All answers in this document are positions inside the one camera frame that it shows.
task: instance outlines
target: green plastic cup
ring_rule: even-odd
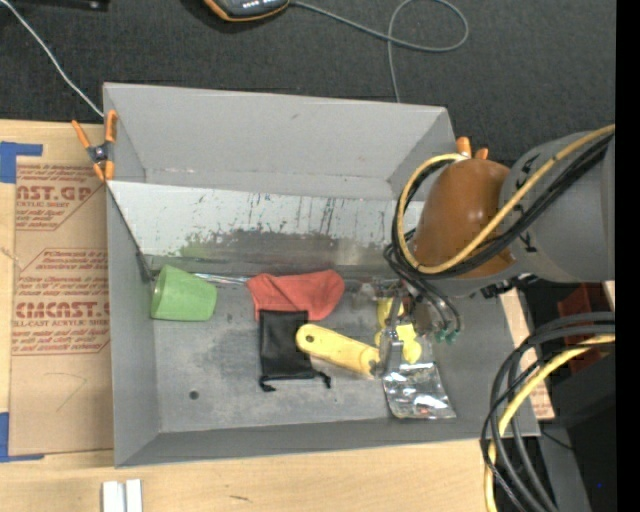
[[[213,315],[217,288],[204,279],[165,265],[160,270],[151,299],[151,318],[201,322]]]

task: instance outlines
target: white plastic piece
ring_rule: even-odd
[[[103,482],[102,512],[142,512],[142,482]]]

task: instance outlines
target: red cloth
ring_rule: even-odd
[[[334,270],[292,276],[258,274],[247,281],[253,297],[255,318],[260,310],[307,311],[309,320],[329,315],[344,293],[344,281]]]

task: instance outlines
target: yellow plastic object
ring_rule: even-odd
[[[391,312],[392,302],[393,299],[384,299],[378,302],[378,325],[382,329],[387,326],[386,319],[389,317],[389,313]],[[403,312],[404,308],[402,305],[400,305],[398,315],[402,315]],[[402,357],[404,357],[407,363],[415,364],[422,355],[422,345],[420,345],[420,343],[416,341],[416,331],[413,328],[413,324],[400,324],[396,326],[396,332],[398,333],[398,338],[403,341]],[[380,346],[381,334],[382,332],[379,331],[374,337],[376,347]]]
[[[371,376],[380,362],[377,348],[315,324],[298,329],[296,345],[307,354],[363,375]]]

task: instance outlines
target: black pouch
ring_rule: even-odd
[[[315,370],[308,354],[296,345],[296,332],[308,321],[306,311],[260,311],[259,383],[263,391],[275,391],[268,380],[313,379],[322,377],[327,388],[331,377]]]

